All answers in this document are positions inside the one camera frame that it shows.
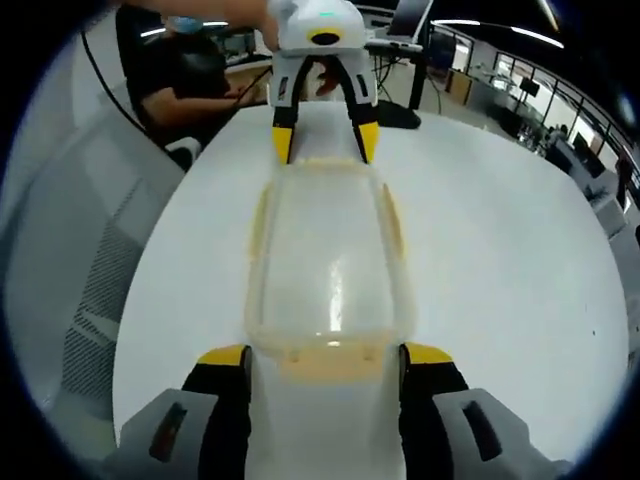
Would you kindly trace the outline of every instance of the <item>window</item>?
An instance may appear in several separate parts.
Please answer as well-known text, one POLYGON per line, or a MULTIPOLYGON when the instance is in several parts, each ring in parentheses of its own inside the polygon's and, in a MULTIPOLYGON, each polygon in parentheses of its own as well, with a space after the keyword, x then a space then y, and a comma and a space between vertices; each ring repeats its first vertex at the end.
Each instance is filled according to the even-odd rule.
POLYGON ((618 154, 613 150, 611 144, 605 140, 602 145, 602 150, 598 154, 598 158, 602 162, 602 164, 608 169, 612 171, 616 171, 616 163, 618 162, 618 154))
MULTIPOLYGON (((596 106, 589 100, 583 100, 578 118, 575 121, 573 129, 569 133, 569 141, 573 142, 578 135, 581 135, 594 153, 599 153, 604 148, 603 143, 606 137, 609 122, 600 113, 596 106)), ((609 170, 615 170, 614 165, 602 162, 609 170)))
POLYGON ((629 142, 627 142, 627 139, 624 137, 624 135, 620 133, 620 130, 612 127, 609 130, 609 140, 618 147, 617 151, 619 155, 626 154, 630 159, 633 159, 633 149, 631 148, 629 142))
POLYGON ((547 113, 549 104, 551 103, 556 79, 548 73, 543 72, 540 69, 536 69, 533 74, 533 81, 540 85, 540 89, 535 97, 533 95, 527 95, 525 103, 538 112, 540 118, 543 118, 547 113))
POLYGON ((493 79, 493 86, 499 90, 507 90, 511 84, 511 71, 515 59, 508 55, 498 54, 496 61, 496 76, 493 79))
POLYGON ((471 45, 471 40, 467 40, 466 38, 462 38, 460 35, 456 35, 456 53, 453 57, 452 66, 454 70, 458 70, 460 72, 465 72, 467 70, 467 65, 471 59, 471 45))
POLYGON ((559 128, 566 125, 569 130, 573 126, 578 114, 581 97, 573 89, 558 82, 556 93, 551 99, 547 118, 544 119, 545 127, 559 128))
POLYGON ((509 94, 516 99, 524 100, 524 92, 520 90, 520 82, 523 78, 531 78, 533 76, 533 67, 520 60, 516 60, 511 70, 511 80, 513 85, 509 90, 509 94))

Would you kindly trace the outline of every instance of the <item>face mask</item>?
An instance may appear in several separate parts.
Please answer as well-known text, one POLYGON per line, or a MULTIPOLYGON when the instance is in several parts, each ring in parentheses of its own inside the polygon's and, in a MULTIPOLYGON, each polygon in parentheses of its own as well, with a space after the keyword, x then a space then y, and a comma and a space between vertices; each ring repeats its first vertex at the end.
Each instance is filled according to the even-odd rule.
POLYGON ((178 33, 186 35, 202 30, 203 22, 191 17, 169 17, 171 27, 178 33))

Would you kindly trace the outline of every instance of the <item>ceiling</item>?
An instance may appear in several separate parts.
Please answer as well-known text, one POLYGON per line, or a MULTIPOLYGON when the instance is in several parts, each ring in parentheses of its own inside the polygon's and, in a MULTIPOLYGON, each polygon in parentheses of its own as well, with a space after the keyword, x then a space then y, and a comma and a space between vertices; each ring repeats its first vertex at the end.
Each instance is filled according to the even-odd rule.
POLYGON ((635 75, 636 59, 640 57, 634 51, 637 41, 632 37, 637 27, 633 25, 635 17, 627 14, 632 3, 546 0, 557 30, 545 13, 545 0, 434 0, 430 18, 515 26, 561 41, 564 49, 496 26, 456 27, 565 78, 613 115, 626 133, 634 137, 636 125, 626 121, 628 116, 619 108, 621 96, 632 104, 640 99, 640 81, 635 75))

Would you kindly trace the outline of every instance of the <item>black cable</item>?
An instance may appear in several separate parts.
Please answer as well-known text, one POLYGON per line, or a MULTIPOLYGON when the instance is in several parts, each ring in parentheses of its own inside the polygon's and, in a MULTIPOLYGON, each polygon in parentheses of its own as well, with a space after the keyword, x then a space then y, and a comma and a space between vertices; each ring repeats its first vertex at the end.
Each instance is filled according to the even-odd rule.
POLYGON ((387 70, 384 73, 384 76, 382 77, 382 80, 380 81, 380 86, 384 85, 384 83, 387 81, 387 78, 389 78, 389 74, 391 73, 391 69, 393 68, 394 65, 396 65, 397 63, 399 63, 400 60, 397 57, 393 57, 389 63, 387 63, 384 67, 387 68, 387 70))
POLYGON ((251 82, 251 84, 249 84, 249 86, 247 88, 244 89, 244 91, 238 95, 238 98, 236 99, 235 103, 232 105, 231 108, 236 108, 238 106, 238 104, 242 101, 242 99, 245 97, 245 95, 247 93, 249 93, 249 91, 256 86, 256 84, 262 80, 262 78, 269 72, 273 71, 273 67, 271 65, 269 65, 267 68, 264 69, 264 71, 258 75, 256 78, 253 79, 253 82, 251 82))
POLYGON ((373 73, 376 75, 376 85, 380 85, 380 70, 382 69, 382 58, 377 55, 373 57, 373 73))
MULTIPOLYGON (((434 29, 433 26, 427 26, 425 25, 422 29, 422 54, 427 57, 427 51, 430 51, 430 40, 431 40, 431 35, 429 35, 429 30, 434 29)), ((427 70, 428 65, 426 65, 427 62, 425 62, 425 66, 424 66, 424 71, 427 74, 427 78, 429 79, 429 81, 431 82, 431 86, 435 89, 436 91, 436 95, 438 96, 438 115, 442 115, 442 98, 441 98, 441 93, 440 90, 438 90, 438 87, 436 87, 436 83, 433 81, 433 77, 431 76, 431 74, 429 73, 429 70, 427 70)))
POLYGON ((91 53, 91 48, 89 48, 89 42, 87 41, 87 33, 84 31, 84 29, 80 30, 80 37, 82 38, 82 45, 84 46, 84 51, 87 54, 87 58, 89 58, 89 63, 91 63, 91 66, 93 67, 93 71, 95 72, 96 76, 98 77, 98 81, 100 82, 100 85, 102 86, 102 89, 104 90, 104 93, 107 94, 107 96, 109 97, 111 102, 116 106, 116 108, 120 111, 120 113, 127 120, 129 120, 131 125, 133 125, 140 132, 142 132, 145 137, 147 137, 149 140, 151 140, 151 142, 154 145, 156 145, 158 148, 160 148, 160 150, 162 150, 168 157, 171 157, 171 155, 169 154, 168 150, 164 147, 164 145, 160 145, 153 137, 151 137, 151 135, 149 135, 149 133, 133 117, 131 117, 131 115, 129 115, 129 112, 127 112, 122 107, 122 105, 120 105, 120 102, 113 95, 113 93, 111 92, 111 89, 109 88, 109 85, 107 85, 107 82, 105 81, 104 77, 102 76, 102 72, 100 71, 100 68, 98 67, 98 64, 96 63, 96 59, 93 56, 93 53, 91 53))
POLYGON ((391 103, 393 103, 393 98, 391 98, 391 95, 389 94, 389 91, 387 90, 387 87, 385 87, 384 85, 380 85, 380 88, 382 89, 383 93, 387 96, 389 101, 391 103))
POLYGON ((436 91, 436 94, 438 96, 438 115, 442 115, 442 99, 440 98, 440 90, 438 89, 438 87, 436 86, 436 82, 433 81, 433 77, 431 76, 431 74, 429 73, 429 70, 427 70, 427 67, 425 65, 425 72, 427 73, 427 78, 429 79, 429 81, 431 82, 431 85, 433 86, 433 88, 436 91))

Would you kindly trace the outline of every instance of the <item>person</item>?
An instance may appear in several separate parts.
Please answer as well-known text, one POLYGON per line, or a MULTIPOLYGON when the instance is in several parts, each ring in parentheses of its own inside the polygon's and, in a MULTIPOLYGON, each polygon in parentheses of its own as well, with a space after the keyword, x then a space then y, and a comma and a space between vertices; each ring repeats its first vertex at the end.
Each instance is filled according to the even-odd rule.
POLYGON ((562 125, 560 128, 555 128, 549 134, 549 140, 547 140, 547 147, 550 148, 555 145, 558 140, 564 140, 565 142, 569 138, 569 128, 566 125, 562 125))
MULTIPOLYGON (((250 27, 262 33, 265 45, 275 52, 278 45, 278 24, 269 15, 267 0, 115 0, 152 10, 164 16, 186 16, 199 19, 224 20, 232 28, 250 27)), ((316 95, 326 95, 338 86, 338 76, 326 65, 316 95)))
POLYGON ((627 186, 631 183, 631 178, 633 177, 633 164, 627 155, 621 155, 616 162, 616 172, 618 172, 616 199, 624 211, 627 205, 627 186))
MULTIPOLYGON (((135 8, 123 6, 118 15, 135 8)), ((202 21, 189 17, 163 17, 162 21, 164 38, 145 46, 129 67, 131 103, 158 143, 193 137, 204 147, 237 108, 254 103, 257 89, 245 93, 249 85, 230 84, 225 58, 202 35, 202 21)))

